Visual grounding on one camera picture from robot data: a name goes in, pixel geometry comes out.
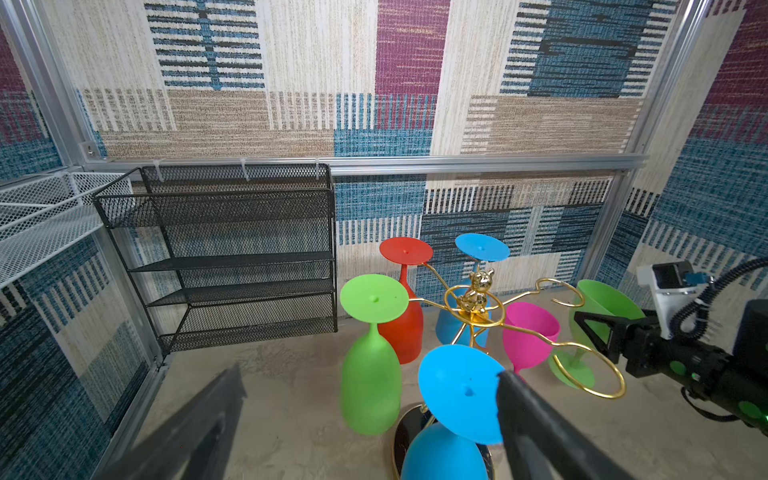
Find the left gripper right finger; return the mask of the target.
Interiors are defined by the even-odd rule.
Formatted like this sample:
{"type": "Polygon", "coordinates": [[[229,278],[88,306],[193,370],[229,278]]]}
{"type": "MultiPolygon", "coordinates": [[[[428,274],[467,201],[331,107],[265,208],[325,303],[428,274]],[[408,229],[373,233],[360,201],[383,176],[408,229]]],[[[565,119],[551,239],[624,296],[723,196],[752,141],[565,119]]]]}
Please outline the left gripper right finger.
{"type": "Polygon", "coordinates": [[[515,479],[630,479],[614,462],[511,370],[498,374],[496,403],[515,479]]]}

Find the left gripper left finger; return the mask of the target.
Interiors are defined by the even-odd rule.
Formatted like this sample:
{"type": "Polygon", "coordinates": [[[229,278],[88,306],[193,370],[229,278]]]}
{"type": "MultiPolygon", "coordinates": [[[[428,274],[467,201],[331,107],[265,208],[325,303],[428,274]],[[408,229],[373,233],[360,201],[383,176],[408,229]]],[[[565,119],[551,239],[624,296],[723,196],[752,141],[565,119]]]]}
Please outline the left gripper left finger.
{"type": "Polygon", "coordinates": [[[232,365],[97,479],[222,479],[244,400],[232,365]]]}

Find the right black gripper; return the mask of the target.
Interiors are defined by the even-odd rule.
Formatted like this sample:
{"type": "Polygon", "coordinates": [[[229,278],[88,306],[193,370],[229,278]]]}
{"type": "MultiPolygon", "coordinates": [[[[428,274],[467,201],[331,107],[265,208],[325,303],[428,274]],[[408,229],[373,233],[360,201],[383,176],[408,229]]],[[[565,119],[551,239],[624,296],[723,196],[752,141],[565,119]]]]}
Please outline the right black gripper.
{"type": "Polygon", "coordinates": [[[732,367],[732,356],[719,347],[685,337],[663,338],[655,318],[629,320],[578,311],[575,321],[612,363],[622,354],[631,375],[663,374],[695,396],[711,396],[732,367]]]}

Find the magenta plastic wine glass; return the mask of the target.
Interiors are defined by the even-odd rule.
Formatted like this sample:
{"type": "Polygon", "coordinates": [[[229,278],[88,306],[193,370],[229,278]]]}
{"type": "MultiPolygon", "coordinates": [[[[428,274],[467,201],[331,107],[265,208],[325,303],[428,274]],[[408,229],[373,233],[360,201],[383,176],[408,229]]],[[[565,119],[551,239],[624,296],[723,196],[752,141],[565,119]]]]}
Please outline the magenta plastic wine glass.
{"type": "MultiPolygon", "coordinates": [[[[549,311],[526,302],[511,303],[506,310],[505,326],[519,327],[537,332],[555,342],[561,326],[549,311]]],[[[545,362],[553,347],[536,335],[504,328],[503,346],[515,373],[545,362]]]]}

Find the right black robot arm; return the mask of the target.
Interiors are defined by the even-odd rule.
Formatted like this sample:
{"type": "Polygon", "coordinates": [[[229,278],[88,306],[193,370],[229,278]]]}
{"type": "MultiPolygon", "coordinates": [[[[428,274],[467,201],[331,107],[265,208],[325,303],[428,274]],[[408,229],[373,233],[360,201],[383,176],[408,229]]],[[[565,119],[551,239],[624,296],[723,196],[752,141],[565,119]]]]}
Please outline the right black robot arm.
{"type": "Polygon", "coordinates": [[[593,347],[612,362],[627,361],[635,378],[663,374],[677,382],[687,403],[710,401],[723,409],[699,413],[716,422],[741,421],[767,431],[767,302],[750,300],[734,347],[726,351],[705,343],[713,325],[716,298],[737,280],[767,266],[766,258],[743,262],[713,277],[694,270],[687,260],[639,268],[654,309],[642,317],[614,313],[608,307],[587,308],[575,315],[576,325],[593,347]]]}

